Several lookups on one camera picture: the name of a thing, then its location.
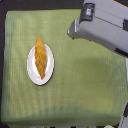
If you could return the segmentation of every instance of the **fabric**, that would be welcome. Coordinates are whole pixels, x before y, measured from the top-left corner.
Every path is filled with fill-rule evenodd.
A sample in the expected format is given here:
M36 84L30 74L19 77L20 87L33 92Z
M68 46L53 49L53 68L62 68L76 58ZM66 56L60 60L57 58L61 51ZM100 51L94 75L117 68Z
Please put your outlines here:
M125 58L67 36L80 10L10 11L6 15L1 119L9 126L116 125L128 99ZM54 55L45 86L27 73L40 36Z

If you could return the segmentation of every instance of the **croissant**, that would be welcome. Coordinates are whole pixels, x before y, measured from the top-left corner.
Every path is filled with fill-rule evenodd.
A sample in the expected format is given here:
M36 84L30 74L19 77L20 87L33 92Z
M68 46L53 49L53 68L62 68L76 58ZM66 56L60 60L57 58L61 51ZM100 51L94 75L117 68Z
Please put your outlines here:
M46 69L46 51L43 44L43 41L40 37L37 38L36 46L35 46L35 65L37 67L37 71L43 79L45 77L45 69Z

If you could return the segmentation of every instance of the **plate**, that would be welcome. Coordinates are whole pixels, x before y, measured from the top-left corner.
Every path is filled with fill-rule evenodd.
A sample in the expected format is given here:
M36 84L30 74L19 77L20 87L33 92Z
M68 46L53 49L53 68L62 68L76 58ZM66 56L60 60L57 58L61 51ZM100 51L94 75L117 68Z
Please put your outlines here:
M37 71L35 65L35 46L30 50L28 59L27 59L27 71L30 79L37 85L44 85L49 81L52 76L54 69L54 57L51 49L44 44L46 55L47 55L47 66L45 70L45 77L43 79L40 78L40 75Z

